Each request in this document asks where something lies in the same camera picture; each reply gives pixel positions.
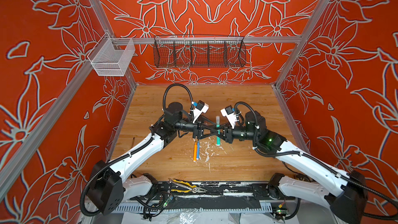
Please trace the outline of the green pen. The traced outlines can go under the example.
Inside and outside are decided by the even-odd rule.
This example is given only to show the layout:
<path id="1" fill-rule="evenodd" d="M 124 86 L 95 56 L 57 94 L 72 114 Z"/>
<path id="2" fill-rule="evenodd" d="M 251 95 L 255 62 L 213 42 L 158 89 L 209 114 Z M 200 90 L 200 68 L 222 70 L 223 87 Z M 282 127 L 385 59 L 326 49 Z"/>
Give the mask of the green pen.
<path id="1" fill-rule="evenodd" d="M 216 145 L 217 145 L 217 146 L 220 146 L 220 145 L 221 145 L 221 139 L 220 139 L 219 136 L 217 136 Z"/>

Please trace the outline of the blue pen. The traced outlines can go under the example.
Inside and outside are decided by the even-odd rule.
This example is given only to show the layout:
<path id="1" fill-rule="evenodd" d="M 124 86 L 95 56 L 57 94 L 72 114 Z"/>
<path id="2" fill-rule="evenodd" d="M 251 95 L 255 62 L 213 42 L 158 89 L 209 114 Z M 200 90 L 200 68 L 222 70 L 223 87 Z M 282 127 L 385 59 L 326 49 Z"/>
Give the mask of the blue pen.
<path id="1" fill-rule="evenodd" d="M 200 141 L 197 141 L 196 160 L 200 160 Z"/>

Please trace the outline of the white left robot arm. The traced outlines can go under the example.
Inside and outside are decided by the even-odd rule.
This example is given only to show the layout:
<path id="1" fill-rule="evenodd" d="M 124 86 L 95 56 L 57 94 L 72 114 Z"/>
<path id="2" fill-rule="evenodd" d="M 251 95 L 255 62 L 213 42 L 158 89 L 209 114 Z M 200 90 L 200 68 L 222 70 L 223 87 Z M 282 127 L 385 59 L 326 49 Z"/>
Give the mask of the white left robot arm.
<path id="1" fill-rule="evenodd" d="M 80 196 L 79 207 L 84 216 L 107 215 L 122 201 L 147 195 L 155 184 L 155 179 L 147 175 L 131 178 L 133 172 L 179 137 L 180 132 L 192 133 L 200 139 L 202 129 L 199 120 L 208 111 L 208 104 L 195 102 L 189 93 L 188 111 L 179 102 L 167 105 L 167 94 L 173 87 L 177 87 L 177 84 L 166 88 L 162 99 L 163 114 L 150 126 L 149 134 L 141 142 L 114 160 L 101 160 L 95 164 Z"/>

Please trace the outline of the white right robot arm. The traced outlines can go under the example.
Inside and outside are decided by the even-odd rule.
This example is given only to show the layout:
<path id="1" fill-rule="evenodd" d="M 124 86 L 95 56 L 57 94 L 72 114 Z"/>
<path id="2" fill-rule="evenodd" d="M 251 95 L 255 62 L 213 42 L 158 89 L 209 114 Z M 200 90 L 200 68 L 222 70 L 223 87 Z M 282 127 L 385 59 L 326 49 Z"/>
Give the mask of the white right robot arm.
<path id="1" fill-rule="evenodd" d="M 275 188 L 279 194 L 328 207 L 336 217 L 348 224 L 359 224 L 363 217 L 397 220 L 397 214 L 382 216 L 365 212 L 369 193 L 386 200 L 394 207 L 398 203 L 368 187 L 361 173 L 338 169 L 299 149 L 282 135 L 269 130 L 265 118 L 252 108 L 242 116 L 239 105 L 250 108 L 245 102 L 237 102 L 235 106 L 221 110 L 228 123 L 217 125 L 204 119 L 202 127 L 227 143 L 234 140 L 252 141 L 252 148 L 257 154 L 276 158 L 314 180 L 313 183 L 295 183 L 288 176 L 275 175 Z"/>

